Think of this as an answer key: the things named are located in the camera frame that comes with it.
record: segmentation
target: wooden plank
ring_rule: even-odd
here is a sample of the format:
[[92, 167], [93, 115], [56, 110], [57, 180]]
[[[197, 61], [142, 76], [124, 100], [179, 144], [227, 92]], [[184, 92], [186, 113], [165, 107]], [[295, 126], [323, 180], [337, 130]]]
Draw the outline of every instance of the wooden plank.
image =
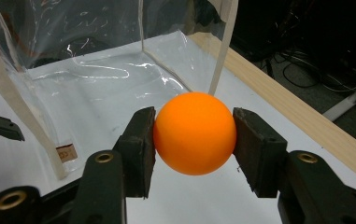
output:
[[[210, 38], [208, 34], [197, 33], [190, 38], [203, 50], [217, 55], [220, 40], [216, 37]], [[356, 139], [232, 49], [227, 52], [224, 67], [356, 173]]]
[[40, 123], [31, 112], [29, 106], [22, 99], [18, 89], [9, 78], [5, 63], [0, 56], [0, 95], [6, 100], [15, 114], [22, 120], [22, 122], [35, 135], [38, 142], [46, 149], [50, 158], [52, 169], [59, 179], [66, 177], [66, 172], [61, 159], [55, 149], [55, 145], [49, 139]]

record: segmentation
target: clear plastic bag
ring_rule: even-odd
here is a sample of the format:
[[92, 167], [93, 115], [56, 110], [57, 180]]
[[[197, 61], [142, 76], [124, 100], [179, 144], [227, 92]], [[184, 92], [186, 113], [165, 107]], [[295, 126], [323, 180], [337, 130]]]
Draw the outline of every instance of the clear plastic bag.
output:
[[[61, 177], [112, 148], [136, 110], [159, 109], [186, 91], [213, 93], [236, 7], [237, 0], [0, 0], [0, 66], [18, 91], [4, 97], [10, 105], [23, 99], [26, 107], [12, 107]], [[77, 157], [62, 165], [55, 148]]]

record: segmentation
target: wire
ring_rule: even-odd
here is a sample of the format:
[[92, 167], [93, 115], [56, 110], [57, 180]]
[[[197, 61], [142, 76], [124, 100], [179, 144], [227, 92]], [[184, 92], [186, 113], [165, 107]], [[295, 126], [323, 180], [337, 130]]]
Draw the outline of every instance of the wire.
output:
[[290, 57], [293, 58], [293, 59], [295, 59], [295, 60], [297, 60], [297, 61], [299, 61], [299, 62], [301, 62], [301, 63], [307, 64], [308, 66], [310, 66], [310, 67], [316, 69], [317, 71], [319, 71], [318, 67], [315, 66], [315, 65], [312, 64], [312, 63], [309, 63], [309, 62], [307, 62], [307, 61], [305, 61], [305, 60], [303, 60], [303, 59], [301, 59], [301, 58], [298, 58], [298, 57], [296, 57], [296, 56], [293, 56], [293, 55], [290, 56]]
[[277, 58], [275, 57], [276, 54], [274, 54], [274, 61], [276, 61], [276, 63], [285, 63], [287, 61], [291, 61], [291, 58], [293, 56], [293, 54], [295, 53], [295, 47], [294, 47], [294, 50], [292, 50], [289, 54], [288, 53], [283, 53], [283, 52], [280, 52], [279, 53], [279, 56], [281, 56], [282, 58], [284, 58], [284, 60], [282, 61], [278, 61]]
[[326, 88], [326, 89], [328, 89], [329, 91], [335, 91], [335, 92], [356, 91], [356, 87], [354, 87], [354, 88], [346, 87], [346, 88], [347, 88], [346, 90], [335, 90], [335, 89], [333, 89], [333, 88], [331, 88], [331, 87], [329, 87], [329, 86], [327, 86], [327, 85], [324, 85], [324, 84], [323, 84], [323, 87]]
[[291, 53], [292, 55], [295, 55], [295, 56], [302, 56], [302, 57], [309, 58], [309, 55], [307, 53], [304, 53], [304, 52], [299, 51], [297, 49], [295, 49], [294, 51], [293, 50], [285, 50], [285, 52], [289, 52], [289, 53]]
[[338, 80], [337, 78], [329, 75], [329, 74], [326, 74], [326, 76], [328, 78], [331, 78], [332, 80], [334, 80], [337, 84], [331, 84], [331, 83], [325, 83], [325, 80], [322, 81], [322, 84], [329, 87], [329, 88], [334, 88], [334, 87], [343, 87], [345, 89], [352, 89], [351, 87], [348, 87], [347, 85], [351, 82], [347, 81], [345, 83], [341, 82], [340, 80]]
[[[339, 82], [336, 78], [334, 78], [334, 77], [332, 77], [332, 76], [329, 76], [329, 77], [331, 77], [332, 79], [334, 79], [336, 82]], [[356, 91], [356, 87], [351, 88], [351, 87], [348, 87], [348, 86], [343, 85], [343, 84], [341, 84], [341, 86], [343, 86], [344, 88], [346, 88], [345, 90], [335, 90], [335, 89], [332, 89], [331, 87], [329, 87], [329, 86], [327, 86], [327, 85], [325, 85], [325, 84], [323, 84], [323, 86], [324, 86], [326, 89], [330, 90], [330, 91], [336, 91], [336, 92]]]
[[290, 78], [288, 78], [288, 76], [286, 75], [286, 70], [292, 65], [292, 64], [295, 64], [297, 65], [296, 63], [290, 63], [288, 65], [286, 65], [283, 70], [282, 70], [282, 75], [286, 78], [286, 80], [288, 80], [292, 85], [296, 86], [296, 87], [300, 87], [300, 88], [310, 88], [310, 87], [314, 87], [316, 85], [318, 85], [320, 82], [319, 81], [315, 81], [314, 83], [310, 84], [310, 85], [301, 85], [301, 84], [298, 84], [298, 83], [295, 83], [293, 82]]
[[271, 66], [271, 63], [270, 63], [270, 59], [265, 59], [265, 65], [267, 67], [267, 74], [273, 78], [273, 79], [276, 79], [274, 77], [274, 72], [273, 72], [273, 66]]
[[260, 62], [260, 66], [259, 66], [260, 70], [263, 70], [263, 69], [267, 66], [267, 64], [266, 64], [266, 63], [263, 64], [263, 62], [264, 62], [264, 60], [262, 60], [262, 61]]

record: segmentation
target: ping pong ball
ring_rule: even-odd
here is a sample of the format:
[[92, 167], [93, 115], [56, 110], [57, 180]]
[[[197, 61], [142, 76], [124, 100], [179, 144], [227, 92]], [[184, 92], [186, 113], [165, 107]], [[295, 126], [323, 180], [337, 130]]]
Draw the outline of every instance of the ping pong ball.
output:
[[160, 110], [153, 140], [169, 167], [185, 175], [205, 175], [220, 168], [233, 153], [235, 122], [217, 98], [201, 92], [183, 93]]

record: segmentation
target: black cable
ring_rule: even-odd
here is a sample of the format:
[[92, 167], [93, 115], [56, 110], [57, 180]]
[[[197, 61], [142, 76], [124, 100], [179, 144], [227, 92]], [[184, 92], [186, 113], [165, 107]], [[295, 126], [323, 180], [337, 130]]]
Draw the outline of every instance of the black cable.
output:
[[289, 54], [286, 52], [280, 52], [279, 56], [281, 56], [282, 58], [286, 59], [289, 62], [291, 62], [292, 60], [296, 60], [296, 61], [300, 61], [302, 63], [306, 63], [315, 69], [318, 69], [318, 67], [316, 65], [314, 65], [312, 62], [308, 61], [307, 55], [306, 55], [306, 58], [301, 58], [300, 56], [296, 55], [297, 52], [300, 52], [299, 54], [306, 55], [305, 53], [295, 49], [295, 50], [291, 51]]
[[275, 79], [274, 72], [273, 72], [273, 66], [271, 66], [270, 59], [265, 59], [265, 66], [267, 67], [267, 75], [269, 75], [271, 78]]
[[309, 55], [307, 53], [304, 53], [302, 51], [300, 51], [299, 49], [294, 49], [294, 50], [285, 50], [285, 52], [280, 52], [281, 54], [288, 54], [288, 55], [292, 55], [295, 57], [302, 57], [302, 58], [309, 58]]
[[286, 80], [288, 80], [293, 86], [296, 86], [296, 87], [299, 87], [299, 88], [307, 89], [307, 88], [314, 87], [314, 86], [320, 84], [321, 75], [320, 75], [317, 71], [315, 71], [315, 73], [316, 73], [317, 75], [319, 75], [319, 79], [316, 80], [314, 83], [312, 83], [312, 84], [310, 84], [310, 85], [301, 85], [301, 84], [298, 84], [298, 83], [295, 83], [294, 81], [292, 81], [290, 78], [288, 78], [288, 76], [287, 76], [287, 74], [286, 74], [286, 70], [287, 70], [292, 64], [294, 64], [294, 65], [296, 65], [296, 66], [299, 66], [299, 67], [302, 67], [302, 68], [304, 68], [304, 69], [306, 69], [306, 70], [308, 70], [309, 67], [304, 67], [304, 66], [303, 66], [304, 63], [303, 63], [303, 64], [300, 64], [300, 63], [293, 63], [293, 62], [291, 62], [291, 63], [289, 63], [288, 65], [286, 65], [286, 66], [283, 68], [283, 70], [282, 70], [282, 75], [283, 75], [283, 76], [286, 78]]
[[263, 70], [267, 66], [267, 64], [263, 64], [263, 62], [264, 60], [260, 62], [260, 66], [259, 66], [260, 70]]
[[279, 56], [281, 56], [282, 58], [283, 58], [283, 60], [282, 61], [278, 61], [277, 60], [277, 58], [276, 58], [276, 54], [274, 54], [274, 61], [276, 62], [276, 63], [285, 63], [285, 62], [289, 62], [290, 60], [291, 60], [291, 58], [292, 58], [292, 56], [293, 56], [293, 54], [294, 54], [294, 50], [293, 51], [291, 51], [291, 53], [289, 53], [289, 54], [287, 54], [286, 56], [285, 55], [283, 55], [283, 53], [282, 52], [279, 52], [278, 53], [278, 55]]
[[[350, 70], [350, 72], [352, 72], [354, 75], [356, 75], [356, 72], [353, 70]], [[349, 90], [355, 90], [356, 89], [356, 83], [354, 83], [352, 80], [351, 81], [346, 81], [346, 82], [342, 82], [340, 80], [338, 80], [336, 77], [331, 76], [331, 75], [327, 75], [327, 77], [329, 79], [332, 79], [334, 82], [337, 82], [338, 84], [331, 84], [330, 82], [327, 83], [325, 80], [322, 81], [322, 84], [326, 87], [326, 88], [335, 88], [335, 87], [343, 87], [344, 89], [346, 89], [347, 91]]]

